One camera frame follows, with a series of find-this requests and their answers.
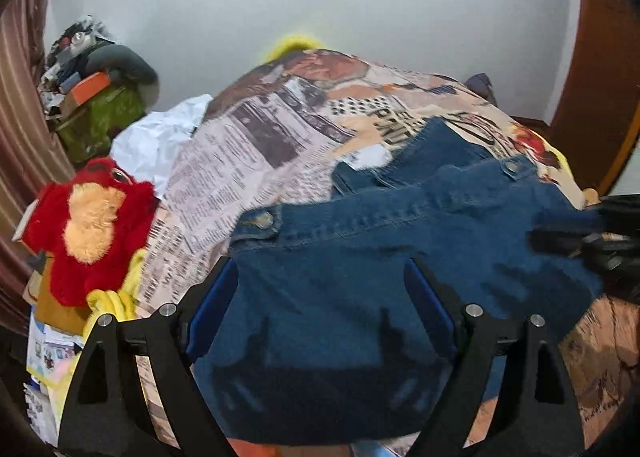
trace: denim waistband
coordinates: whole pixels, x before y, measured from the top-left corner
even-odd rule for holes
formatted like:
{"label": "denim waistband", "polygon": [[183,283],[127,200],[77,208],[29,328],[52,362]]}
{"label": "denim waistband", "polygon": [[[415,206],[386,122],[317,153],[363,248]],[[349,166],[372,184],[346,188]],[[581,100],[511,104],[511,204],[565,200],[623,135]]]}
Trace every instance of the denim waistband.
{"label": "denim waistband", "polygon": [[523,155],[491,158],[465,168],[444,166],[425,182],[395,190],[372,189],[313,204],[275,204],[242,213],[230,250],[307,244],[411,222],[436,209],[491,206],[499,204],[514,184],[540,185],[536,166]]}
{"label": "denim waistband", "polygon": [[488,158],[493,155],[486,148],[460,137],[442,117],[432,117],[387,166],[356,171],[342,162],[335,167],[332,181],[337,192],[346,196],[375,187],[419,184],[442,166],[463,167]]}

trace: curtain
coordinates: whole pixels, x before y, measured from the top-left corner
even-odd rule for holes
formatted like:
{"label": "curtain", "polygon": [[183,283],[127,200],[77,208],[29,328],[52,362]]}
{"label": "curtain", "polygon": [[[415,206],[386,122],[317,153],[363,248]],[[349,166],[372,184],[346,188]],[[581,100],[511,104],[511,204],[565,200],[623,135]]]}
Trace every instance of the curtain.
{"label": "curtain", "polygon": [[11,0],[0,16],[0,324],[19,333],[28,328],[22,291],[31,270],[27,251],[11,237],[38,191],[73,175],[36,91],[46,8],[47,0]]}

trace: blue gripper pad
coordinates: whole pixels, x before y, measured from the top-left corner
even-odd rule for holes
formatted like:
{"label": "blue gripper pad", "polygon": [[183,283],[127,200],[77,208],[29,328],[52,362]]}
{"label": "blue gripper pad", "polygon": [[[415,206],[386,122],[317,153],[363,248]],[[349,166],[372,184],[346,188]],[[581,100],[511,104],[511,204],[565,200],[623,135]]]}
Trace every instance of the blue gripper pad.
{"label": "blue gripper pad", "polygon": [[238,266],[235,260],[229,259],[209,287],[189,325],[189,343],[185,354],[191,363],[209,350],[237,288]]}
{"label": "blue gripper pad", "polygon": [[427,331],[436,353],[449,361],[458,354],[455,325],[414,260],[404,265],[404,287]]}

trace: white crumpled paper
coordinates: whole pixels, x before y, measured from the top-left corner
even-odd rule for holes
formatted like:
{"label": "white crumpled paper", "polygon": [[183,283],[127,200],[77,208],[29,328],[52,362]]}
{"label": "white crumpled paper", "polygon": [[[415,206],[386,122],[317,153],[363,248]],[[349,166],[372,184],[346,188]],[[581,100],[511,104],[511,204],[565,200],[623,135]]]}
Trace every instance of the white crumpled paper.
{"label": "white crumpled paper", "polygon": [[202,122],[209,101],[203,94],[166,112],[152,112],[130,124],[111,144],[111,158],[138,181],[150,181],[162,199],[182,145]]}

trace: plush toy eye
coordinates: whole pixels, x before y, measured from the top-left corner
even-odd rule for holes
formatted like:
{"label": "plush toy eye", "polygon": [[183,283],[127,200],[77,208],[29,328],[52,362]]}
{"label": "plush toy eye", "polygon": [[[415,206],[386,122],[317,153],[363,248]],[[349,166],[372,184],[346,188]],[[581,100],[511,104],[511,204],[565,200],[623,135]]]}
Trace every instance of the plush toy eye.
{"label": "plush toy eye", "polygon": [[114,180],[121,182],[123,184],[131,184],[131,179],[127,176],[127,174],[124,173],[122,170],[118,170],[117,168],[114,168],[113,170],[111,170],[111,177],[113,177]]}

